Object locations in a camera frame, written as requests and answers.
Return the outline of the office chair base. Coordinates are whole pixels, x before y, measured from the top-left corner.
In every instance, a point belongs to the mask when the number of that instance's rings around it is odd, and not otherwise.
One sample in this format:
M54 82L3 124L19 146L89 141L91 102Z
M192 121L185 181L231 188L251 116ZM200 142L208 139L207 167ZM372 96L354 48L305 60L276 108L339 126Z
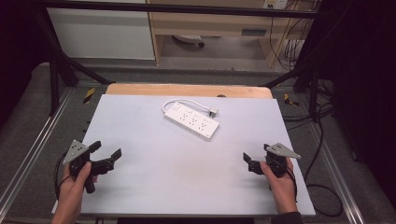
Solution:
M196 44L199 48L203 48L205 43L199 35L174 35L174 38L190 44Z

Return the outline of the person's right hand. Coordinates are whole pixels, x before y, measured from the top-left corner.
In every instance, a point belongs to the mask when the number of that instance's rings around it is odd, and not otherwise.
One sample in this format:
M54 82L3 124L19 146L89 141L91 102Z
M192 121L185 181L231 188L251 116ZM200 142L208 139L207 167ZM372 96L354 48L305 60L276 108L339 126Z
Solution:
M265 161L261 161L261 168L271 187L276 211L280 215L297 212L296 193L292 178L288 175L276 177Z

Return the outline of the white cabinet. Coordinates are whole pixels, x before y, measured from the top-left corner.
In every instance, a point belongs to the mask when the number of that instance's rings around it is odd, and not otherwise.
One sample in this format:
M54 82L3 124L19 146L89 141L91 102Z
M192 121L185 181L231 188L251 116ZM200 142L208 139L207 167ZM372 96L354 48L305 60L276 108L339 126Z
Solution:
M143 12L48 9L63 51L73 58L155 58Z

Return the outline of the person's left hand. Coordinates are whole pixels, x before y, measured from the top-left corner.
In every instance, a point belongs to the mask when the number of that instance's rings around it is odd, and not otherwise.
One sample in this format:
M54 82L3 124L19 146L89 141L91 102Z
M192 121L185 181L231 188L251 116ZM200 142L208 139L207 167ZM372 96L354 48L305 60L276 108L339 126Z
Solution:
M69 165L64 167L64 182L60 186L59 201L81 201L84 192L84 184L87 179L97 182L97 176L91 175L92 164L86 162L77 177L70 175Z

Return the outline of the light wooden table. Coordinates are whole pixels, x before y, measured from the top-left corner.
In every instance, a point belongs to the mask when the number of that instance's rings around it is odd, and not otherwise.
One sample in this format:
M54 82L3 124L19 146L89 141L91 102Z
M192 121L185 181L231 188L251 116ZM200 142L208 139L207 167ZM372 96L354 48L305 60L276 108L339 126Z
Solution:
M234 85L113 83L107 87L106 94L204 97L224 95L229 98L273 98L273 94L268 88Z

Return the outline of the white power strip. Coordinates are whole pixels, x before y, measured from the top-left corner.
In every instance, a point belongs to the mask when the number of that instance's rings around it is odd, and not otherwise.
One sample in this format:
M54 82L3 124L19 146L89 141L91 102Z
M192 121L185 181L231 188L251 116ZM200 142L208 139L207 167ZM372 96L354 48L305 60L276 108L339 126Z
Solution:
M219 127L219 123L180 102L163 107L164 117L177 126L210 141Z

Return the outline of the wooden desk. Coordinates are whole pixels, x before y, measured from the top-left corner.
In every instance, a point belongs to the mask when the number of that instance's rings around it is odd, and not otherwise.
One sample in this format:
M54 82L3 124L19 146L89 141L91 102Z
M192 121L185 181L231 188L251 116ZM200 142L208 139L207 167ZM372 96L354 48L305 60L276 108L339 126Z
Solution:
M210 7L263 8L264 0L147 0L149 4L192 5ZM288 0L284 9L313 11L315 0ZM227 15L154 13L148 14L151 31L159 37L165 35L200 35L254 37L259 40L267 65L272 68L280 58L287 39L304 39L311 20L302 25L289 18L245 17Z

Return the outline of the aluminium rail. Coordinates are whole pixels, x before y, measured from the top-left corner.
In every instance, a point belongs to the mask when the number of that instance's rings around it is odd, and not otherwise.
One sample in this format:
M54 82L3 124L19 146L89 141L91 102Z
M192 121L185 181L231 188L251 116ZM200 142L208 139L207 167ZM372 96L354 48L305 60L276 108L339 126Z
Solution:
M0 223L5 219L7 212L11 205L14 203L15 198L21 190L23 183L29 175L32 167L35 165L37 158L39 157L43 147L46 145L54 127L56 126L60 116L66 108L70 96L73 93L74 88L66 88L59 101L59 107L55 110L54 114L49 116L46 120L45 125L41 129L37 138L29 148L26 156L24 157L19 169L13 176L12 180L7 185L5 191L0 196Z
M324 132L320 129L319 124L315 122L310 124L310 128L319 143L319 154L326 166L335 191L341 199L349 223L364 224L364 218L361 214L361 210L357 206L347 182L330 152L330 149L324 139Z

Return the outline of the yellow black tape strip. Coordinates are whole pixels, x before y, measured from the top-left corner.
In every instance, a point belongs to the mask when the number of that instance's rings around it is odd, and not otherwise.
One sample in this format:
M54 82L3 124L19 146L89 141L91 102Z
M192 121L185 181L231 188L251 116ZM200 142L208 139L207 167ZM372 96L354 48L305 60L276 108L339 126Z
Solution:
M83 100L83 104L88 104L88 103L89 103L89 101L91 100L91 98L92 98L94 92L95 92L95 88L90 88L90 89L87 91L87 93L86 93L86 95L85 95L85 97L84 97L84 100Z
M287 93L284 93L284 103L287 105L300 106L298 102L292 101Z

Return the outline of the wall socket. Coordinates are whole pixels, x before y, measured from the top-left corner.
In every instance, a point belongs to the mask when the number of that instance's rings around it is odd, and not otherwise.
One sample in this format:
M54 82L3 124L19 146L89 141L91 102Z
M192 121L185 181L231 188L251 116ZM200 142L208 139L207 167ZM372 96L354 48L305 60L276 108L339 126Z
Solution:
M263 8L268 9L284 9L288 3L288 0L264 0Z

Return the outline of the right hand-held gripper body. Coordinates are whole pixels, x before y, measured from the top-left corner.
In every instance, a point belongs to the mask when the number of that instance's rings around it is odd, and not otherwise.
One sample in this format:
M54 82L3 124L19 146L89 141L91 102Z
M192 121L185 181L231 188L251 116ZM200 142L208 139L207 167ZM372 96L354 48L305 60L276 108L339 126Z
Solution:
M265 155L266 164L276 177L282 177L284 174L294 177L288 166L287 158L299 160L301 156L281 143L269 146L269 152L266 152Z

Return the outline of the black metal frame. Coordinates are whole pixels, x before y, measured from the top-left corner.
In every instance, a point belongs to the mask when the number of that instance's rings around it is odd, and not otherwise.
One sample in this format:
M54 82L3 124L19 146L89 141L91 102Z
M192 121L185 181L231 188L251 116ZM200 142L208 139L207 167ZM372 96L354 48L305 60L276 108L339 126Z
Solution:
M298 11L286 9L255 9L247 7L210 7L191 5L169 5L169 4L140 4L140 3L117 3L97 1L72 1L72 0L33 0L30 10L49 44L52 58L49 60L50 86L51 86L51 111L52 116L59 106L58 77L60 74L64 83L69 87L76 87L78 79L72 70L75 67L88 77L101 84L112 84L112 80L100 77L82 64L71 59L64 53L55 32L51 29L52 22L46 21L44 12L47 8L61 9L87 9L107 11L132 11L132 12L154 12L154 13L178 13L178 14L207 14L227 15L245 17L268 17L268 18L294 18L294 19L318 19L325 18L327 14L317 11Z

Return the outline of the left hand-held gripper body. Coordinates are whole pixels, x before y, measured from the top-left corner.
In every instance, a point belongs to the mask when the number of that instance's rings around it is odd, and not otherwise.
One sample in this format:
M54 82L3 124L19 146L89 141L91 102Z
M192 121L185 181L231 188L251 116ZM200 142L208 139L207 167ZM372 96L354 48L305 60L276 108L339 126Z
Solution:
M104 175L114 169L115 161L111 159L111 156L107 159L92 161L91 154L89 146L74 140L65 155L63 164L69 165L70 175L72 176L78 176L83 165L88 161L92 164L91 175ZM90 179L85 181L84 187L89 194L95 192L94 183Z

